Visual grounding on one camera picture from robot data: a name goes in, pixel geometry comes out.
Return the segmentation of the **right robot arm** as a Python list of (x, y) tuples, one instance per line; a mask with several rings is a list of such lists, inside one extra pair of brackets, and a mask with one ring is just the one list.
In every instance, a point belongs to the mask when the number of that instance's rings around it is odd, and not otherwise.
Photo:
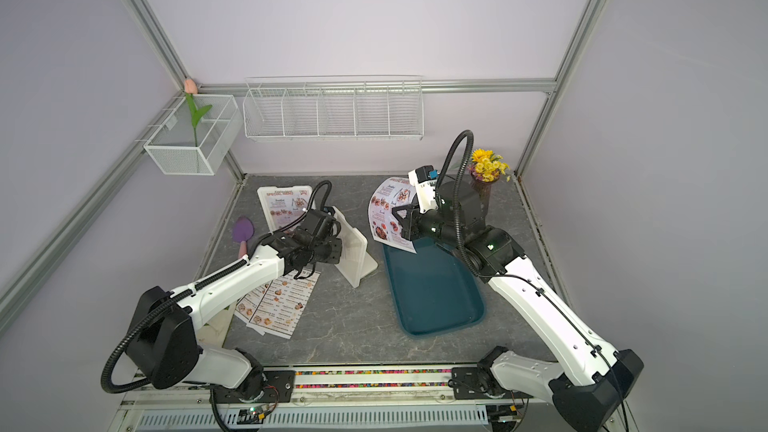
[(523, 247), (486, 223), (475, 191), (411, 172), (413, 191), (391, 209), (407, 241), (429, 238), (503, 297), (537, 333), (555, 359), (523, 357), (497, 346), (477, 364), (473, 390), (493, 397), (519, 391), (555, 407), (576, 431), (604, 431), (644, 368), (631, 349), (600, 337), (557, 295)]

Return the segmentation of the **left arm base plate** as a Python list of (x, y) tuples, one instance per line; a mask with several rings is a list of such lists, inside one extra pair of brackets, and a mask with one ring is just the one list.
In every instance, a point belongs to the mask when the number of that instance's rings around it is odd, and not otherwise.
[(236, 389), (223, 386), (213, 388), (214, 397), (221, 404), (288, 403), (294, 391), (296, 373), (291, 369), (266, 370), (260, 376), (248, 377)]

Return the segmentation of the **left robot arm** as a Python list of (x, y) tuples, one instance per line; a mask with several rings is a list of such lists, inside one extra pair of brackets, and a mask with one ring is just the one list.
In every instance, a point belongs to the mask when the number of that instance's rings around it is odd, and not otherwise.
[(259, 286), (297, 278), (316, 263), (339, 263), (340, 230), (331, 208), (310, 209), (292, 232), (265, 235), (252, 253), (202, 279), (171, 291), (145, 291), (103, 367), (102, 390), (119, 394), (147, 385), (162, 390), (185, 382), (220, 386), (242, 401), (259, 398), (266, 387), (261, 364), (246, 352), (204, 345), (198, 333)]

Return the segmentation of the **dim sum menu sheet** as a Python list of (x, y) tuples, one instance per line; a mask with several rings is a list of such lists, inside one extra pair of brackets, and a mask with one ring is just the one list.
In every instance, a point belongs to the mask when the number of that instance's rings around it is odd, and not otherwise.
[(235, 315), (246, 323), (258, 324), (259, 319), (256, 319), (256, 313), (266, 297), (270, 285), (270, 282), (260, 285), (243, 296), (235, 306)]

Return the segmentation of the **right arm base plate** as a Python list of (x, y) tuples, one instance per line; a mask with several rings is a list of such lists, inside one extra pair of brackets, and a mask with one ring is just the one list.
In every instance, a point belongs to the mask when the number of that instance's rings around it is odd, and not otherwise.
[(448, 386), (457, 400), (511, 399), (512, 393), (491, 383), (490, 376), (477, 366), (451, 369)]

